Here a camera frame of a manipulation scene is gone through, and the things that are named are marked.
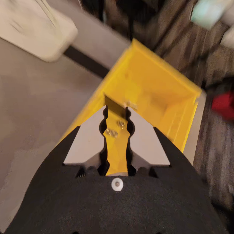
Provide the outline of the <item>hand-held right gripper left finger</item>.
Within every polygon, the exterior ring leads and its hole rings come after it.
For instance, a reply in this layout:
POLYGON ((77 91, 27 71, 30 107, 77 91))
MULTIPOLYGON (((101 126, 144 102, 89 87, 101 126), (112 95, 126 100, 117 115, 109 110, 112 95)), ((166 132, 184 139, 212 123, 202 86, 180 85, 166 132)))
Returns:
POLYGON ((107 160, 108 106, 105 105, 79 126, 79 130, 63 162, 66 166, 81 166, 84 170, 94 167, 105 176, 110 167, 107 160))

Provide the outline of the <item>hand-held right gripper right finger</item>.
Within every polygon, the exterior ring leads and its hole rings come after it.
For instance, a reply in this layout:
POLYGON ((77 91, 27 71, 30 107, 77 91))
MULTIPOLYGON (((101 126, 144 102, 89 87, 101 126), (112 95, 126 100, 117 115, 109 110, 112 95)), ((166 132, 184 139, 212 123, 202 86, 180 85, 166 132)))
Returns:
POLYGON ((139 168, 150 171, 153 167, 171 165, 153 125, 131 107, 125 108, 127 131, 126 161, 128 176, 135 176, 139 168))

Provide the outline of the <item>yellow plastic bin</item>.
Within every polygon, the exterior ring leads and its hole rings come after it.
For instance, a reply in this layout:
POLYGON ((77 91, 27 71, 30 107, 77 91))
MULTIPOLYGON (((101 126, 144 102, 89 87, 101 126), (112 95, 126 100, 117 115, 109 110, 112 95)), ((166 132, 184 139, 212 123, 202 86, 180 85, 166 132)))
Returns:
POLYGON ((204 108, 204 100, 200 87, 134 39, 60 141, 107 105, 107 128, 118 132, 117 138, 104 133, 110 163, 107 175, 126 175, 130 134, 121 107, 127 106, 159 129, 193 165, 203 112, 199 108, 204 108), (118 126, 119 120, 125 122, 124 129, 118 126))

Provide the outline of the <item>steel hex nut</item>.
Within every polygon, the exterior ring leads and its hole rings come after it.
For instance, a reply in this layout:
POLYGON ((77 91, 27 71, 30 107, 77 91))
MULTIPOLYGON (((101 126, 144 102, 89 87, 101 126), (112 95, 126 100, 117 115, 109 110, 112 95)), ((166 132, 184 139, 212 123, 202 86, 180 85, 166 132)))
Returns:
POLYGON ((118 137, 118 132, 113 130, 113 129, 110 129, 110 128, 107 128, 106 131, 105 131, 109 136, 113 137, 113 138, 117 138, 118 137))

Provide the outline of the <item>red plastic bin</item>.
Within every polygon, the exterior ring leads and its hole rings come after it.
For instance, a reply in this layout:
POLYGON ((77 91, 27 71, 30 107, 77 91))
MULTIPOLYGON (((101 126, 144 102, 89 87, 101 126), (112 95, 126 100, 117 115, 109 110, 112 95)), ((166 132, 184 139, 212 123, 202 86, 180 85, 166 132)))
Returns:
POLYGON ((234 92, 228 91, 215 95, 211 109, 227 121, 234 120, 234 92))

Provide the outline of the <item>wooden document stand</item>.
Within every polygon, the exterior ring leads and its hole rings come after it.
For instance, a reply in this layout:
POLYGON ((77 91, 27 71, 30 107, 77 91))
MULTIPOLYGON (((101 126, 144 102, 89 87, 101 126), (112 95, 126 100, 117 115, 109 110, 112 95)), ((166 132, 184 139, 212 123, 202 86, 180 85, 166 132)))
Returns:
POLYGON ((0 1, 0 38, 45 62, 58 60, 77 34, 73 20, 46 0, 0 1))

